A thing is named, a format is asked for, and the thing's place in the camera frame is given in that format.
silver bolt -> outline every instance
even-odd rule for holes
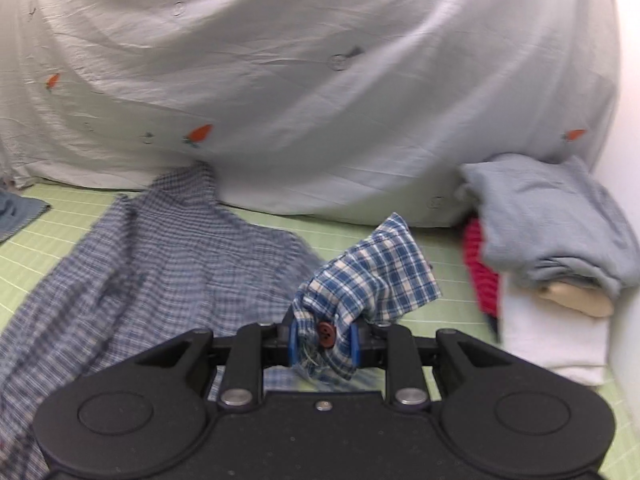
[[[328,400],[318,400],[318,402],[316,402],[316,410],[319,412],[329,412],[332,408],[333,405]]]
[[[419,388],[402,388],[396,391],[396,400],[405,406],[417,406],[428,398],[427,392]]]
[[[245,406],[254,398],[249,390],[231,388],[222,393],[220,399],[227,406]]]

brown button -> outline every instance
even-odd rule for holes
[[[318,337],[322,348],[333,348],[335,345],[335,326],[327,321],[318,323]]]

white wall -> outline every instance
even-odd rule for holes
[[[640,238],[640,0],[617,0],[621,39],[618,110],[594,174]],[[616,305],[610,364],[640,429],[640,291]]]

circular cover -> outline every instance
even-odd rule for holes
[[[180,455],[206,420],[203,400],[180,377],[133,366],[58,390],[44,400],[33,427],[44,456],[65,470],[125,479],[151,474]]]
[[[579,473],[614,435],[597,394],[521,365],[479,370],[444,402],[441,424],[466,460],[508,478]]]

fabric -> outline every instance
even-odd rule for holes
[[[440,297],[431,268],[404,220],[391,215],[363,241],[326,263],[303,283],[293,301],[300,364],[311,378],[327,368],[350,379],[350,325],[393,321]],[[335,345],[319,351],[318,323],[335,326]]]
[[[599,286],[615,300],[640,283],[640,248],[607,190],[573,156],[544,164],[513,153],[463,164],[463,192],[479,200],[482,261],[539,288]]]
[[[609,318],[587,316],[540,298],[500,274],[500,340],[517,357],[571,380],[604,382]]]
[[[498,287],[500,277],[485,266],[481,259],[482,226],[477,217],[472,218],[465,227],[462,238],[462,252],[466,270],[476,293],[478,307],[482,312],[495,318],[498,316]]]
[[[551,282],[538,291],[543,300],[572,308],[593,317],[608,317],[613,314],[612,301],[599,288],[583,288],[571,283]]]
[[[194,328],[229,336],[280,321],[319,266],[295,235],[220,207],[205,164],[119,196],[0,336],[0,478],[46,471],[29,427],[53,390]],[[267,370],[265,388],[290,388],[294,378]]]
[[[49,209],[37,198],[26,198],[0,189],[0,243]]]
[[[274,214],[453,224],[458,167],[600,152],[613,0],[1,0],[0,165]]]

